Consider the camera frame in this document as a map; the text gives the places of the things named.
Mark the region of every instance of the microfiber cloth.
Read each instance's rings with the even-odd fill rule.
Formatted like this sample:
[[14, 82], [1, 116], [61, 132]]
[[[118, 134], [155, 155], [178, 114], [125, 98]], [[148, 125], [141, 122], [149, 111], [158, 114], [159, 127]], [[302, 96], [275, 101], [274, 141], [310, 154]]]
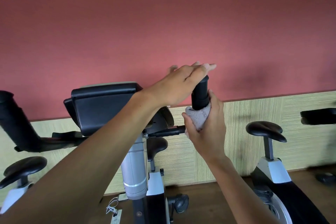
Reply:
[[203, 128], [204, 122], [206, 121], [210, 113], [210, 109], [210, 103], [206, 107], [198, 111], [195, 111], [192, 107], [188, 106], [185, 109], [185, 113], [191, 118], [196, 129], [199, 131]]

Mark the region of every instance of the pink wall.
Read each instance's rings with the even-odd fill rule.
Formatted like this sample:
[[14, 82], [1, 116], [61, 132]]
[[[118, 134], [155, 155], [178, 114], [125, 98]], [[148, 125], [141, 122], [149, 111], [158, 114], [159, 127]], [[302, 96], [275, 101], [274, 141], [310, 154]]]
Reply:
[[72, 89], [217, 63], [222, 100], [336, 89], [336, 0], [0, 0], [0, 89], [30, 119]]

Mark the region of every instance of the brown floor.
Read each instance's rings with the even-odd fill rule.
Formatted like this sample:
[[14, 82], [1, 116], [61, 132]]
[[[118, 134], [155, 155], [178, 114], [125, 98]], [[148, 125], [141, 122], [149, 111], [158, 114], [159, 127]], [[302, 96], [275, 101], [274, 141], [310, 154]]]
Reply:
[[[312, 170], [293, 171], [290, 176], [295, 184], [313, 201], [330, 223], [336, 223], [336, 185], [319, 183], [314, 174], [336, 172], [336, 167], [321, 167]], [[189, 196], [189, 208], [181, 214], [174, 213], [174, 224], [179, 223], [236, 223], [230, 208], [217, 183], [206, 183], [183, 187], [167, 188], [167, 195], [178, 193]], [[113, 196], [103, 197], [89, 224], [110, 224], [111, 213], [105, 214], [106, 206]], [[133, 223], [131, 201], [122, 201], [118, 209], [123, 209], [120, 224]]]

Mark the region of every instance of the hand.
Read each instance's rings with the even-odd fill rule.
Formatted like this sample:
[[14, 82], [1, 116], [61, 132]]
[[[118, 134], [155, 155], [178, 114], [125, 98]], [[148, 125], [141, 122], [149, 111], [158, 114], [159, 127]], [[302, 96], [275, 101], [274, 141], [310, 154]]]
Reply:
[[212, 90], [208, 91], [211, 109], [204, 127], [197, 131], [191, 118], [184, 112], [184, 124], [187, 136], [190, 138], [198, 153], [209, 164], [225, 158], [224, 141], [226, 126], [224, 121], [223, 102], [220, 101]]
[[160, 107], [176, 105], [186, 99], [208, 72], [215, 68], [215, 64], [200, 65], [199, 61], [191, 66], [181, 66], [179, 69], [175, 65], [171, 66], [166, 77], [144, 92], [158, 100]]

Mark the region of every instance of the white cable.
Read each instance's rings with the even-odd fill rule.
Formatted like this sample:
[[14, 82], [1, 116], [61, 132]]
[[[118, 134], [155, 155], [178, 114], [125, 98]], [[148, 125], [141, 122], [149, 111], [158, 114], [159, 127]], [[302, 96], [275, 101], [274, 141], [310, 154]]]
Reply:
[[[117, 202], [117, 204], [115, 206], [111, 206], [113, 202]], [[112, 198], [106, 208], [106, 214], [108, 214], [109, 212], [113, 212], [113, 215], [116, 215], [118, 213], [118, 210], [116, 209], [116, 206], [118, 205], [118, 203], [119, 203], [118, 197]]]

